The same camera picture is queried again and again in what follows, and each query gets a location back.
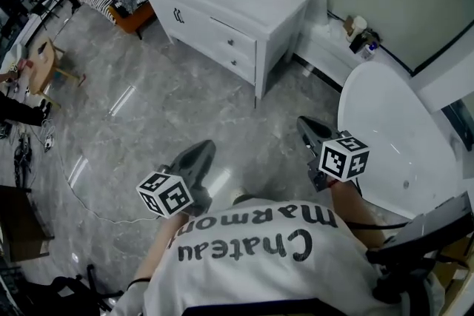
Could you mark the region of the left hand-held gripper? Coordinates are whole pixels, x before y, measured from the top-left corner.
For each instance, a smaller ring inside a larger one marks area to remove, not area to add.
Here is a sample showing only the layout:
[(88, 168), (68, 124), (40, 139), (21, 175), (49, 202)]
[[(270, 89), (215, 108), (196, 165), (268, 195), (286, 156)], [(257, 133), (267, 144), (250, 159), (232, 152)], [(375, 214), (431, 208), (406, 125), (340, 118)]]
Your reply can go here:
[(216, 155), (216, 145), (204, 140), (181, 152), (170, 167), (160, 167), (147, 175), (136, 191), (145, 206), (159, 217), (171, 218), (180, 212), (197, 217), (207, 212), (212, 199), (203, 180)]

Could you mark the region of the white cabinet drawer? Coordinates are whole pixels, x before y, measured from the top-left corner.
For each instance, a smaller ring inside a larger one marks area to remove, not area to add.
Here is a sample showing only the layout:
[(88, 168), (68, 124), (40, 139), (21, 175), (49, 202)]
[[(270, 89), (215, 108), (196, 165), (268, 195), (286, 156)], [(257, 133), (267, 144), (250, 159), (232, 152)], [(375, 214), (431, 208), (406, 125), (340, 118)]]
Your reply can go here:
[[(218, 44), (216, 48), (216, 58), (218, 62), (231, 72), (243, 78), (245, 81), (255, 85), (255, 65), (245, 54), (240, 53), (232, 47), (226, 47)], [(233, 66), (230, 62), (237, 61), (237, 65)]]
[(255, 62), (256, 40), (254, 38), (214, 18), (210, 18), (210, 24), (216, 35), (217, 42), (222, 43), (226, 47), (232, 47), (227, 43), (227, 40), (233, 39), (235, 45), (232, 48), (245, 54), (251, 62)]

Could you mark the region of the person's right forearm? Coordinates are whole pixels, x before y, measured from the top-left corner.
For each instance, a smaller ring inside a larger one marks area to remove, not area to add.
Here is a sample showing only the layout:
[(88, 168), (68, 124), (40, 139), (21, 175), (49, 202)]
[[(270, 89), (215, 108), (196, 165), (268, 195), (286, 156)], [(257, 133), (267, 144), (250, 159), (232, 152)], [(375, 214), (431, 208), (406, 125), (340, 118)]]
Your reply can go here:
[[(340, 182), (328, 176), (327, 185), (333, 199), (334, 210), (346, 224), (375, 225), (373, 213), (367, 208), (352, 182)], [(354, 229), (350, 226), (350, 231), (368, 249), (377, 249), (384, 244), (385, 237), (381, 230)]]

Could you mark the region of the white bathtub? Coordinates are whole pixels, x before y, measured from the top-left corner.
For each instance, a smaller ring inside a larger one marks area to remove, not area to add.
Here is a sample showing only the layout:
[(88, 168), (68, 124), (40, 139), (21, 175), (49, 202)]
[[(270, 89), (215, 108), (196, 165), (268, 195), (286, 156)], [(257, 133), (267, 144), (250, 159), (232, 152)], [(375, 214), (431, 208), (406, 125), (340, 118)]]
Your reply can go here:
[(414, 218), (462, 193), (453, 148), (392, 67), (368, 61), (350, 73), (339, 101), (338, 129), (370, 148), (358, 179), (370, 203)]

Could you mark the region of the white low ledge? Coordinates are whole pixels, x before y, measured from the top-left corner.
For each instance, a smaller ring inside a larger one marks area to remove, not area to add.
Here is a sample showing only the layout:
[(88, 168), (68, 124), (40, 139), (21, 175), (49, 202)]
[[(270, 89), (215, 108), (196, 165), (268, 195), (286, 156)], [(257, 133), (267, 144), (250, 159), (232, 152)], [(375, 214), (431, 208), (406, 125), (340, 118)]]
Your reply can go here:
[(295, 54), (343, 87), (350, 73), (363, 62), (350, 49), (345, 29), (339, 20), (320, 25), (305, 20), (296, 43)]

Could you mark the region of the black box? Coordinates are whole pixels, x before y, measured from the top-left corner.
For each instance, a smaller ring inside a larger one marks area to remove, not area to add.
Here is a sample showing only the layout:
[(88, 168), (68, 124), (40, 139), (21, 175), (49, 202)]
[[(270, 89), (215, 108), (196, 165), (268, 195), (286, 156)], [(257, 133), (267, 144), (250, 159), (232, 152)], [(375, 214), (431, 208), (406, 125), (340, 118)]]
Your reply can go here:
[(358, 53), (366, 45), (374, 46), (376, 49), (379, 48), (381, 44), (380, 35), (374, 30), (368, 28), (361, 33), (359, 33), (349, 45), (349, 49), (354, 53)]

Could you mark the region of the white paper cup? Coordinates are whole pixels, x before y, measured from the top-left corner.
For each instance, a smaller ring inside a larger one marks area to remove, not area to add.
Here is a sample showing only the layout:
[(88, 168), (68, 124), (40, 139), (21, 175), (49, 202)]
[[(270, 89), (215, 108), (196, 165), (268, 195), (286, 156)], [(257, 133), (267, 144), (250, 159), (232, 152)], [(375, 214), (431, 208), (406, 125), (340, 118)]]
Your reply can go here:
[(352, 29), (351, 39), (354, 39), (358, 34), (367, 29), (367, 21), (362, 16), (356, 16), (353, 19)]

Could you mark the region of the white printed t-shirt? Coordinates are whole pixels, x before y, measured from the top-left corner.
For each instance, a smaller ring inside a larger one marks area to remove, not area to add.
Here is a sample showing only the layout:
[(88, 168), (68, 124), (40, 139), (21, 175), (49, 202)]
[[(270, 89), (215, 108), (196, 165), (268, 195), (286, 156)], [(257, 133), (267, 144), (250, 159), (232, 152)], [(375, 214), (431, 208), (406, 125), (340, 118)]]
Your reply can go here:
[(330, 208), (251, 199), (188, 221), (149, 282), (110, 316), (296, 313), (408, 316), (373, 296), (381, 272)]

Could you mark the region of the black chest-mounted device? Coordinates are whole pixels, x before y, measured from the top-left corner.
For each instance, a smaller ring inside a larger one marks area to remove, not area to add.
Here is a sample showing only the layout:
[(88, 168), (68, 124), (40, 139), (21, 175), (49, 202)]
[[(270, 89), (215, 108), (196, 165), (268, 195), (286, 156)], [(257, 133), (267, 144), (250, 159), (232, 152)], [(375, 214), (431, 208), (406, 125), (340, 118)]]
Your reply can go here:
[(474, 211), (467, 192), (453, 197), (434, 210), (416, 216), (380, 249), (367, 251), (370, 263), (381, 266), (382, 276), (373, 289), (375, 299), (401, 303), (410, 315), (430, 316), (434, 312), (428, 276), (437, 252), (474, 232)]

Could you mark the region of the zigzag patterned cushion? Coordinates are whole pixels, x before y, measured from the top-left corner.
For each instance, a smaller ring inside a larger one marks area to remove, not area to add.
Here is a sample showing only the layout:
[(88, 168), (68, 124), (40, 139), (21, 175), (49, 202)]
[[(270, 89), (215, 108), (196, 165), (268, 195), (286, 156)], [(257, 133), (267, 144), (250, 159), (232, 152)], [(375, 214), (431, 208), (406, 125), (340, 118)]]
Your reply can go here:
[(110, 6), (124, 19), (147, 2), (148, 0), (112, 0)]

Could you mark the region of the black office chair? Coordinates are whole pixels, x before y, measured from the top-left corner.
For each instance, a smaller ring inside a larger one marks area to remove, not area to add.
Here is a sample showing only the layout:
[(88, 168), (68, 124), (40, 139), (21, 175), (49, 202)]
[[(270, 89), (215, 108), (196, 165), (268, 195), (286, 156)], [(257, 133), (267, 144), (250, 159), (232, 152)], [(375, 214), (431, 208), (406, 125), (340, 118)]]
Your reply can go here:
[(124, 291), (101, 292), (96, 283), (96, 268), (88, 264), (86, 276), (57, 277), (51, 283), (54, 295), (61, 300), (60, 309), (72, 312), (72, 316), (107, 316)]

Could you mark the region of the brown wooden cabinet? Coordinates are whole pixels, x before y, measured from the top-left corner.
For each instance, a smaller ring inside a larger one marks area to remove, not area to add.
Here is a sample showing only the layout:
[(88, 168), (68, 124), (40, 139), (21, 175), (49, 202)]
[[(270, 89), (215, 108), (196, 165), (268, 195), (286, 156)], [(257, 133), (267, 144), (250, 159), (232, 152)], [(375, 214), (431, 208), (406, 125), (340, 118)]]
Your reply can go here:
[(0, 185), (0, 247), (10, 263), (50, 255), (48, 235), (28, 195), (30, 188)]

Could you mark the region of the wooden side table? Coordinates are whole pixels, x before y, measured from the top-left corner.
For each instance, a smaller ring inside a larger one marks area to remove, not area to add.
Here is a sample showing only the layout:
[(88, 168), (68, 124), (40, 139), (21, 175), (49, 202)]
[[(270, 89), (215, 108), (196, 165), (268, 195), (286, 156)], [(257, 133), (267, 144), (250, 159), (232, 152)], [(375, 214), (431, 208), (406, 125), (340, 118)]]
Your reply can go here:
[(56, 108), (60, 108), (61, 105), (45, 92), (55, 73), (73, 79), (78, 87), (86, 79), (85, 74), (77, 76), (60, 68), (59, 59), (64, 55), (65, 51), (57, 47), (47, 34), (39, 36), (29, 48), (28, 60), (32, 63), (32, 67), (27, 68), (30, 94), (41, 96)]

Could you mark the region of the cardboard box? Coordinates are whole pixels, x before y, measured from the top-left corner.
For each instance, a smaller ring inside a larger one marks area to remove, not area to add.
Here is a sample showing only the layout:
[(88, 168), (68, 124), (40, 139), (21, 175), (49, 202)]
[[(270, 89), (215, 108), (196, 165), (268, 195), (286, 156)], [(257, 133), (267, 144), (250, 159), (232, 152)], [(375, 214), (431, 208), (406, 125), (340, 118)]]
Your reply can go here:
[(461, 286), (474, 270), (474, 232), (444, 247), (436, 255), (434, 274), (445, 292)]

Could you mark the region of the white low cabinet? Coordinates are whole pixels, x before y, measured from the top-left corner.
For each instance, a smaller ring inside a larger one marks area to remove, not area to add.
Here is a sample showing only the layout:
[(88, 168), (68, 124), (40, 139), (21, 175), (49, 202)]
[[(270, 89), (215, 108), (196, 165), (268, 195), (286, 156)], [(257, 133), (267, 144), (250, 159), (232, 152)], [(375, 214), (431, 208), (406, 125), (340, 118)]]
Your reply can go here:
[(15, 30), (12, 36), (7, 39), (2, 38), (0, 40), (0, 62), (15, 44), (28, 45), (41, 28), (41, 23), (41, 17), (32, 14), (22, 30)]

